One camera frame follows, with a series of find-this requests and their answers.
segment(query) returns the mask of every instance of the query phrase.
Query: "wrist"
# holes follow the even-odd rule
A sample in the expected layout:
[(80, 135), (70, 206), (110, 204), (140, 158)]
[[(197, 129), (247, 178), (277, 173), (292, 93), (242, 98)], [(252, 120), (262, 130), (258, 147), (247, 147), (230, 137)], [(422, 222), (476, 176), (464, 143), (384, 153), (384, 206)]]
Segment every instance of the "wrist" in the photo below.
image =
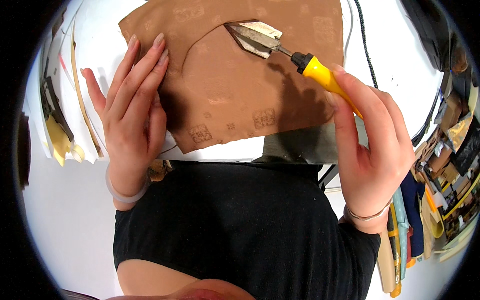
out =
[(123, 168), (110, 163), (108, 176), (113, 189), (122, 197), (132, 197), (144, 187), (147, 168)]

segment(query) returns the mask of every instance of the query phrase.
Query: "nude manicured nail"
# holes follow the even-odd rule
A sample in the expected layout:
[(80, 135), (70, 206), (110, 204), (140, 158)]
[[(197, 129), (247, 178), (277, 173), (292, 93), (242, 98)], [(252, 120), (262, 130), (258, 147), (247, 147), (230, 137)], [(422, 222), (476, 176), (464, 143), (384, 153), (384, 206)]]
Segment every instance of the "nude manicured nail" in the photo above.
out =
[(168, 49), (165, 49), (162, 55), (160, 56), (160, 59), (158, 60), (158, 65), (159, 66), (163, 65), (167, 60), (167, 57), (168, 57)]
[(133, 35), (131, 38), (130, 38), (130, 41), (128, 42), (128, 50), (132, 50), (133, 49), (133, 46), (135, 46), (135, 42), (137, 41), (137, 35)]
[(153, 41), (153, 48), (157, 49), (158, 47), (160, 47), (160, 43), (163, 41), (163, 33), (157, 35), (157, 37), (155, 38), (155, 40)]
[(344, 69), (342, 66), (337, 65), (336, 63), (334, 63), (334, 64), (332, 65), (332, 71), (333, 71), (334, 73), (336, 73), (336, 74), (339, 74), (339, 75), (346, 73), (346, 72), (345, 72), (345, 69)]
[(333, 97), (332, 93), (330, 93), (328, 91), (324, 91), (324, 94), (325, 94), (325, 98), (326, 98), (328, 104), (330, 104), (330, 106), (333, 108), (333, 110), (337, 110), (337, 103), (336, 103), (336, 100)]

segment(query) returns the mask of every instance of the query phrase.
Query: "finger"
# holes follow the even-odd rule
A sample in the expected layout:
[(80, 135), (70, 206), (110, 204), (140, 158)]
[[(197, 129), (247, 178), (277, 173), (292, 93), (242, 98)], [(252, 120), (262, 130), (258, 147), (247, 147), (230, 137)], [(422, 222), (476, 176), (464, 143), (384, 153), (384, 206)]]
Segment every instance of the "finger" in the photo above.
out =
[(166, 130), (167, 116), (157, 93), (150, 108), (150, 122), (148, 123), (148, 155), (151, 159), (155, 159), (162, 150)]
[(110, 109), (115, 118), (123, 118), (133, 95), (135, 95), (137, 89), (157, 64), (164, 48), (165, 41), (163, 34), (159, 34), (147, 54), (134, 66), (127, 77), (125, 77)]
[(110, 109), (112, 106), (113, 100), (115, 99), (123, 80), (125, 80), (125, 77), (127, 77), (128, 73), (132, 70), (133, 62), (135, 61), (139, 47), (140, 42), (137, 39), (137, 35), (133, 35), (128, 42), (127, 52), (120, 62), (115, 75), (113, 76), (110, 89), (108, 89), (106, 104), (107, 109)]
[(325, 91), (325, 96), (335, 109), (334, 122), (338, 163), (353, 166), (357, 161), (359, 144), (353, 110), (340, 95)]
[(371, 89), (355, 76), (346, 73), (342, 67), (336, 65), (332, 71), (338, 85), (363, 115), (372, 155), (388, 154), (388, 149), (398, 146), (398, 140), (392, 118), (383, 102)]
[(405, 120), (403, 119), (402, 111), (400, 110), (398, 105), (395, 103), (392, 96), (390, 96), (389, 93), (377, 90), (372, 86), (368, 86), (368, 87), (379, 97), (379, 99), (383, 102), (383, 104), (387, 108), (388, 113), (392, 118), (393, 126), (396, 132), (396, 138), (398, 139), (398, 141), (402, 144), (404, 143), (411, 144), (411, 139), (407, 131), (407, 126), (405, 125)]
[(137, 89), (125, 112), (124, 119), (130, 120), (132, 123), (143, 122), (146, 119), (152, 104), (152, 95), (158, 95), (156, 90), (165, 76), (167, 66), (168, 50), (165, 50), (153, 70)]
[(95, 108), (96, 113), (101, 116), (105, 108), (106, 100), (96, 82), (95, 75), (89, 68), (80, 69), (80, 72), (87, 82), (88, 95), (90, 96), (90, 99), (92, 99), (93, 107)]

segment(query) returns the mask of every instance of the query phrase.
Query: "woman's left hand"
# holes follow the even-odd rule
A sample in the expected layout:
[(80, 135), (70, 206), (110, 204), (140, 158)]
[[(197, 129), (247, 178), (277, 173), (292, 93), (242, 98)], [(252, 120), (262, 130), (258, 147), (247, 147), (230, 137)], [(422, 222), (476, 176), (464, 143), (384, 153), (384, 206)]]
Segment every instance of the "woman's left hand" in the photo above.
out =
[(133, 35), (106, 98), (92, 70), (82, 70), (95, 111), (103, 122), (110, 180), (124, 197), (136, 195), (144, 186), (146, 171), (160, 152), (166, 131), (167, 117), (156, 91), (168, 65), (163, 34), (133, 66), (139, 47)]

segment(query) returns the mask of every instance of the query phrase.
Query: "yellow handle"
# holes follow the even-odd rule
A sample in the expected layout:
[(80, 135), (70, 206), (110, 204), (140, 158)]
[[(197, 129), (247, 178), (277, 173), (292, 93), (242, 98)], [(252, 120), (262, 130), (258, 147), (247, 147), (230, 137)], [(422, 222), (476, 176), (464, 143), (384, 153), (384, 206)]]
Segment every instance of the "yellow handle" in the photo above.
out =
[(363, 120), (363, 116), (355, 107), (355, 105), (353, 105), (352, 101), (350, 100), (350, 97), (347, 94), (345, 94), (342, 88), (338, 86), (338, 83), (336, 83), (336, 80), (332, 71), (330, 71), (327, 67), (322, 65), (315, 56), (310, 60), (307, 67), (303, 71), (303, 76), (313, 78), (325, 90), (332, 93), (337, 93), (340, 96), (342, 96), (347, 101), (347, 103), (350, 104), (350, 106), (353, 109), (353, 112), (356, 113), (357, 116), (359, 116), (360, 119)]

